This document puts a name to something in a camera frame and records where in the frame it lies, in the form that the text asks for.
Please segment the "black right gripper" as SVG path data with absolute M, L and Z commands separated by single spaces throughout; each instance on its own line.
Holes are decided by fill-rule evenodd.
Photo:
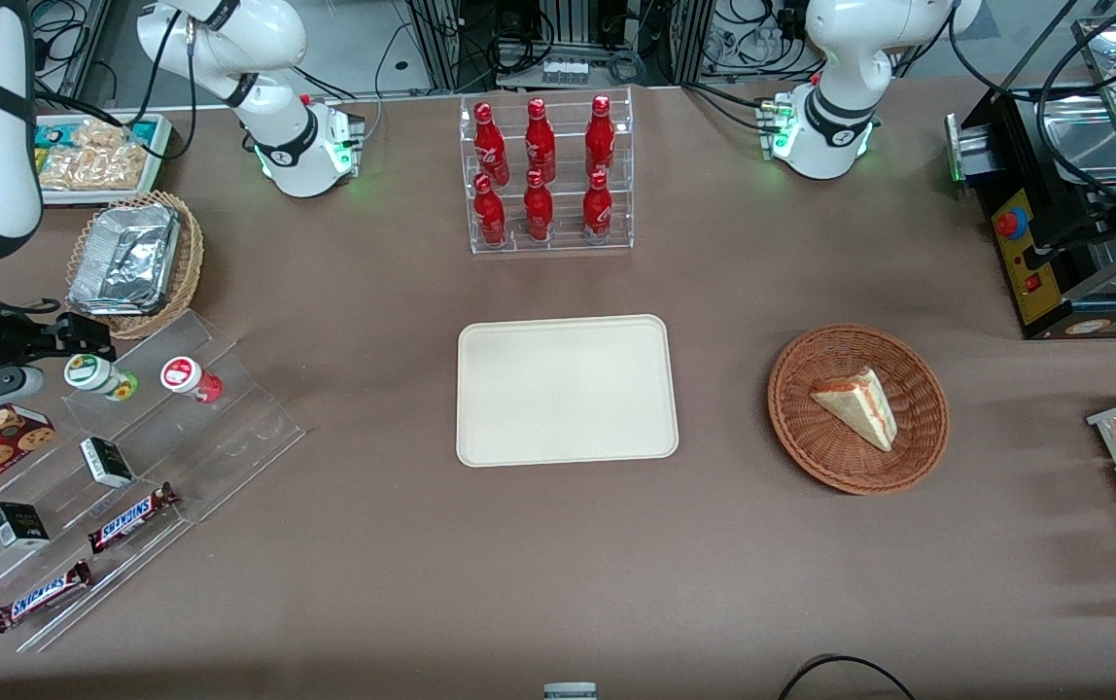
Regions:
M 46 324 L 32 315 L 0 310 L 0 367 L 20 367 L 38 359 L 92 355 L 117 361 L 110 328 L 87 316 L 57 314 Z

